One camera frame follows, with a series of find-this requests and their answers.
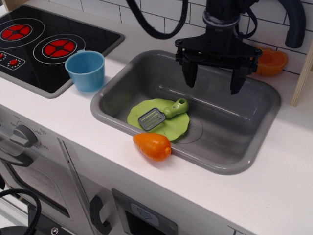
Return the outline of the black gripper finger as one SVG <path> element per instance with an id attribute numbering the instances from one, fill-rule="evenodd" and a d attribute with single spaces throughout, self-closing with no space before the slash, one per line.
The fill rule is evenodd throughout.
<path id="1" fill-rule="evenodd" d="M 231 95 L 237 94 L 241 87 L 243 86 L 247 77 L 247 67 L 234 69 L 232 72 L 231 82 L 230 82 L 230 92 Z"/>
<path id="2" fill-rule="evenodd" d="M 190 88 L 193 88 L 197 78 L 198 64 L 189 60 L 184 60 L 182 63 L 182 72 L 186 84 Z"/>

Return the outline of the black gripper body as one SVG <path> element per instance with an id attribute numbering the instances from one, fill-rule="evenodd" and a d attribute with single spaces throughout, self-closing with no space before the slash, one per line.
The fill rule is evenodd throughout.
<path id="1" fill-rule="evenodd" d="M 243 42 L 245 35 L 239 26 L 207 26 L 200 36 L 177 39 L 176 60 L 182 65 L 189 60 L 198 65 L 239 69 L 247 67 L 249 73 L 257 70 L 262 51 Z"/>

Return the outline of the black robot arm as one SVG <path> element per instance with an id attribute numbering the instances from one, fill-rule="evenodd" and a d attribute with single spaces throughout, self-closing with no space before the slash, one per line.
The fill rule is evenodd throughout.
<path id="1" fill-rule="evenodd" d="M 231 94 L 237 94 L 246 77 L 257 71 L 262 51 L 244 43 L 238 27 L 241 15 L 250 12 L 254 3 L 253 0 L 208 0 L 202 15 L 205 33 L 176 40 L 176 61 L 182 66 L 189 87 L 195 85 L 199 65 L 231 69 Z"/>

